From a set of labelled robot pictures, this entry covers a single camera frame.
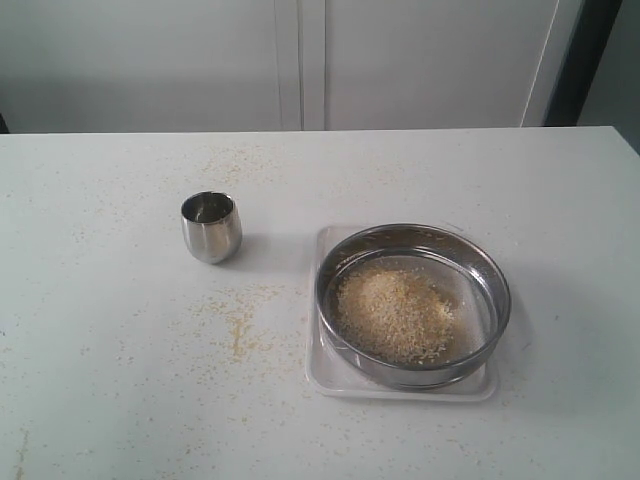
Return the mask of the white plastic tray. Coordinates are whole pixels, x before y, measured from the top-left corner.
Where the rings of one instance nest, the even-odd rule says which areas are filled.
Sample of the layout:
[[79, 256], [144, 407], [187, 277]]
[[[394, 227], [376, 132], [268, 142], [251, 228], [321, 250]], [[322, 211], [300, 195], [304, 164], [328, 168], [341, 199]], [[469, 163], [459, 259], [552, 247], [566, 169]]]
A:
[[[408, 272], [453, 318], [437, 359], [393, 363], [344, 337], [338, 293], [356, 274]], [[328, 226], [311, 263], [306, 375], [323, 394], [367, 399], [478, 401], [492, 395], [491, 358], [509, 322], [511, 294], [494, 260], [464, 237], [419, 224]]]

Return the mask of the round steel mesh sieve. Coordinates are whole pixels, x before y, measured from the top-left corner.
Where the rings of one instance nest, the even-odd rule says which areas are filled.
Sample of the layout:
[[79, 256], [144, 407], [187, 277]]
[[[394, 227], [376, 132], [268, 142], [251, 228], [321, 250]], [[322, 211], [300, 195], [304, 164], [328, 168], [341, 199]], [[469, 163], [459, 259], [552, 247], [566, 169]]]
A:
[[495, 261], [434, 226], [324, 227], [311, 277], [307, 376], [332, 396], [409, 397], [479, 377], [510, 320]]

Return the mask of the stainless steel cup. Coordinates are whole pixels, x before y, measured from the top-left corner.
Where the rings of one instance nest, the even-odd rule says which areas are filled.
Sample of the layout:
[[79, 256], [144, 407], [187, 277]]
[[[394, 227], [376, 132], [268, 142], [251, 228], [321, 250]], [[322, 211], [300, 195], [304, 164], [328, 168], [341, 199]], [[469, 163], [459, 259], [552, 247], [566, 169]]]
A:
[[181, 220], [187, 249], [203, 263], [225, 262], [241, 246], [238, 208], [226, 193], [204, 191], [192, 195], [181, 206]]

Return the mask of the white cabinet doors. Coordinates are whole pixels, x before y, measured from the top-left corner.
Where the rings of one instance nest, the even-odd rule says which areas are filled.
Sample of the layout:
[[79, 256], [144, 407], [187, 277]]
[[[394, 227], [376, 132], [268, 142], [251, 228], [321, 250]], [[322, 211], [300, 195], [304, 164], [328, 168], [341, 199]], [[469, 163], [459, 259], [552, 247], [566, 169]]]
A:
[[578, 1], [5, 1], [17, 133], [543, 123]]

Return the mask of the pile of tan grain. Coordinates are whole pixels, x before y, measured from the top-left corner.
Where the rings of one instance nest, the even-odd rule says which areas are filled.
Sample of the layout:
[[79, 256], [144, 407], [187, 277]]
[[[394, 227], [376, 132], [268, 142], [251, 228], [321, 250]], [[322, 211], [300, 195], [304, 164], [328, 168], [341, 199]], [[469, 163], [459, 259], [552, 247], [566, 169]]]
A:
[[451, 303], [416, 270], [364, 267], [339, 283], [336, 329], [363, 353], [390, 364], [445, 360], [456, 333]]

